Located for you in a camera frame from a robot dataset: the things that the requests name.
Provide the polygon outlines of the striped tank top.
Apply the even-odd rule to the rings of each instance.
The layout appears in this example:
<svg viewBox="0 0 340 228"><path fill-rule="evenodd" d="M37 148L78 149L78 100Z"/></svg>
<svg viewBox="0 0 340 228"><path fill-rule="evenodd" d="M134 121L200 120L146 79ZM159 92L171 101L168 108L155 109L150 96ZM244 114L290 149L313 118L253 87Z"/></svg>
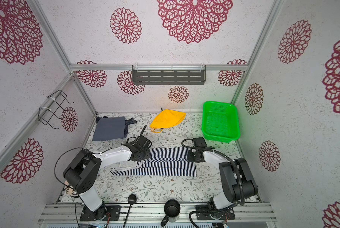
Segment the striped tank top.
<svg viewBox="0 0 340 228"><path fill-rule="evenodd" d="M189 162L188 149L152 148L150 156L143 161L122 161L111 169L114 176L180 176L196 177L197 170L194 162Z"/></svg>

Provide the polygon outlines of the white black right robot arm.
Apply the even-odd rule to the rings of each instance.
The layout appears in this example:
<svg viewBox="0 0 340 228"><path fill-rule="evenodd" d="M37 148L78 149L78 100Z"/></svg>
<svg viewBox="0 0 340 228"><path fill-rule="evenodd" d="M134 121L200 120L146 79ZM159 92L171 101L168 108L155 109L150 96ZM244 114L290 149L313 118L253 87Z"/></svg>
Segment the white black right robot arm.
<svg viewBox="0 0 340 228"><path fill-rule="evenodd" d="M208 205L212 211L244 205L246 199L258 194L258 186L244 158L233 160L217 150L189 149L188 161L206 162L218 168L222 191L210 198Z"/></svg>

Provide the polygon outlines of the grey blue tank top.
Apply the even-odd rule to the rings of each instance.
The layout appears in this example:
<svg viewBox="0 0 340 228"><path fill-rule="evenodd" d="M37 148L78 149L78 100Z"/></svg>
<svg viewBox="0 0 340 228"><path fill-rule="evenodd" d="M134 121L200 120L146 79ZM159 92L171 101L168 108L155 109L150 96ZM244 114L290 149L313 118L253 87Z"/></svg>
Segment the grey blue tank top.
<svg viewBox="0 0 340 228"><path fill-rule="evenodd" d="M126 119L124 116L96 117L96 128L92 140L98 142L127 138L128 126L136 123L134 118Z"/></svg>

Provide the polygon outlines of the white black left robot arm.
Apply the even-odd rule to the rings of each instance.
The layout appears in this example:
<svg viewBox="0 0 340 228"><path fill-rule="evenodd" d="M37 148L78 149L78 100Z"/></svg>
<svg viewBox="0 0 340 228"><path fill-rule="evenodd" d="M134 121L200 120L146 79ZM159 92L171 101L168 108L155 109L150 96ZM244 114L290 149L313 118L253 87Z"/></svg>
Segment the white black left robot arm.
<svg viewBox="0 0 340 228"><path fill-rule="evenodd" d="M94 188L99 170L124 161L139 162L148 158L152 143L143 146L125 144L103 153L81 149L64 170L64 179L78 193L85 207L91 212L103 212L105 203Z"/></svg>

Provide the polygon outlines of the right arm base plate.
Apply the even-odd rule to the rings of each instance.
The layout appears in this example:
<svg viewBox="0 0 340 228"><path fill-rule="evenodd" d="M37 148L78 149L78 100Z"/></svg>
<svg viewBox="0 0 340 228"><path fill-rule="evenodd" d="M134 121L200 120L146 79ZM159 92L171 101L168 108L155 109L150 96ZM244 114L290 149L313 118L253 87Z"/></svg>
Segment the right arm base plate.
<svg viewBox="0 0 340 228"><path fill-rule="evenodd" d="M210 210L206 205L196 205L197 220L232 220L235 219L234 207L237 204L231 204L230 206L221 210Z"/></svg>

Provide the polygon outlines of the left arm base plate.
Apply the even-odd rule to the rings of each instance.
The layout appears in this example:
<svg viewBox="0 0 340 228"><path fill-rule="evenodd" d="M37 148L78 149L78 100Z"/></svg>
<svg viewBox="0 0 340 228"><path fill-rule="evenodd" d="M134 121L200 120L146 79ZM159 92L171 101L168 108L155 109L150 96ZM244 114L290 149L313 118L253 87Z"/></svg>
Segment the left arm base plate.
<svg viewBox="0 0 340 228"><path fill-rule="evenodd" d="M119 205L106 205L106 209L100 207L92 212L84 206L79 221L118 221L120 210Z"/></svg>

